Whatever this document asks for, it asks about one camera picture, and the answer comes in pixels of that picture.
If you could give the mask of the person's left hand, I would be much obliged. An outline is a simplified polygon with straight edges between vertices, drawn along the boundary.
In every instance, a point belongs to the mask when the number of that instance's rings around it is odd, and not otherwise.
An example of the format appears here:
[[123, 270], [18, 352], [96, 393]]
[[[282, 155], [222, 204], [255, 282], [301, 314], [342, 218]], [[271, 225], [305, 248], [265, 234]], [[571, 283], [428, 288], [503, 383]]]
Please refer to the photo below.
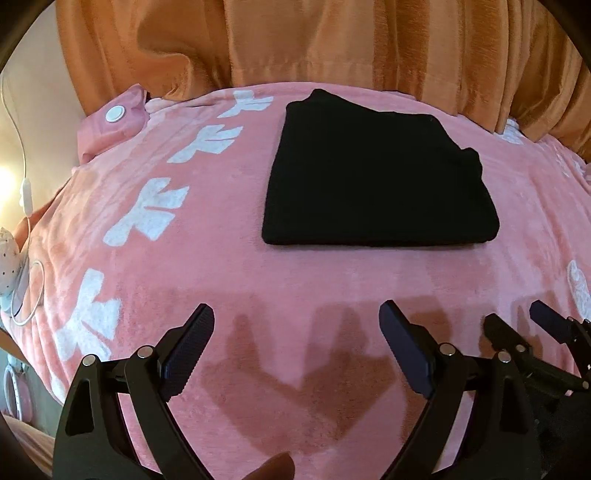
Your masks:
[[281, 452], [266, 460], [243, 480], [294, 480], [296, 466], [288, 452]]

